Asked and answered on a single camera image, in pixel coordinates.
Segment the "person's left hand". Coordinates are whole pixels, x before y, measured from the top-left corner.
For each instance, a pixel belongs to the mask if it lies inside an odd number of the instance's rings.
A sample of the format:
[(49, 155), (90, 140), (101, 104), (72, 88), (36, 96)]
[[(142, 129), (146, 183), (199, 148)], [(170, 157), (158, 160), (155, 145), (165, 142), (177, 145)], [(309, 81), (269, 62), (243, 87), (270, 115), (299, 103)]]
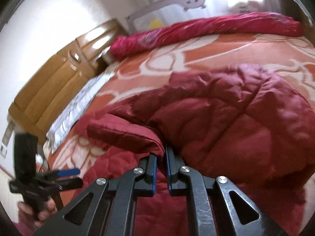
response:
[(42, 211), (37, 215), (34, 215), (34, 211), (31, 206), (25, 204), (23, 201), (17, 203), (19, 224), (25, 225), (28, 228), (40, 228), (44, 223), (57, 213), (56, 203), (50, 198), (46, 203)]

